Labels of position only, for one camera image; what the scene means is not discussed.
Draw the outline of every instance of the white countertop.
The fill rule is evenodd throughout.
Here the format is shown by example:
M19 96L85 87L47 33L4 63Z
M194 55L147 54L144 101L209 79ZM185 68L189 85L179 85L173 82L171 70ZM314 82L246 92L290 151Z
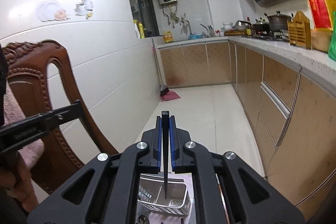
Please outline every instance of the white countertop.
M256 38L248 37L210 37L204 39L178 41L173 43L166 43L157 45L158 49L202 44L206 42L215 41L234 41L243 46L249 47L254 50L260 50L265 54L278 56L282 60L289 60L290 63L296 63L300 67L300 71L306 76L312 78L327 90L334 89L336 94L336 61L330 59L324 52L317 50L307 50L304 48L291 46L287 42L282 41L265 41Z

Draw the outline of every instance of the window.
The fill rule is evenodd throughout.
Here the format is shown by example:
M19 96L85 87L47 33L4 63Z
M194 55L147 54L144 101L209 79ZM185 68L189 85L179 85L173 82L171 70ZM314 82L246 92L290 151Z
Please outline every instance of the window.
M145 36L158 36L159 29L155 17L152 0L129 0L133 19L141 22L145 29Z

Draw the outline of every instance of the wooden knife block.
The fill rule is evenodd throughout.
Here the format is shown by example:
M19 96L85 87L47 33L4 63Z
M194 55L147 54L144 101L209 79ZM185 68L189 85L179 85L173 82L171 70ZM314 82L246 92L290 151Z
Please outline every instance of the wooden knife block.
M293 19L293 22L288 21L287 24L290 44L310 50L310 20L305 16L305 14L298 11Z

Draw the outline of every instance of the black pot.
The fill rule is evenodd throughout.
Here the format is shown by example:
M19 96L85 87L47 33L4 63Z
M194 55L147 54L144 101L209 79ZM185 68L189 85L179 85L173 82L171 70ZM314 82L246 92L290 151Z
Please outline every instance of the black pot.
M269 28L272 32L281 32L281 30L288 31L287 21L291 20L291 17L288 15L280 14L280 11L277 11L276 15L268 16L266 13L264 15L269 21Z
M257 21L256 24L253 24L253 29L257 37L269 37L269 23L268 22Z

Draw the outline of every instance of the yellow bottle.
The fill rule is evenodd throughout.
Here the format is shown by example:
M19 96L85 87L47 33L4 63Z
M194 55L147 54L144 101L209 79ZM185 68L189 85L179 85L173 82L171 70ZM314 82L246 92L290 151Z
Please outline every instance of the yellow bottle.
M173 35L171 34L171 31L164 31L163 32L163 37L166 43L172 42L173 41Z
M145 38L145 32L143 30L143 25L141 22L138 24L139 32L140 32L140 38Z

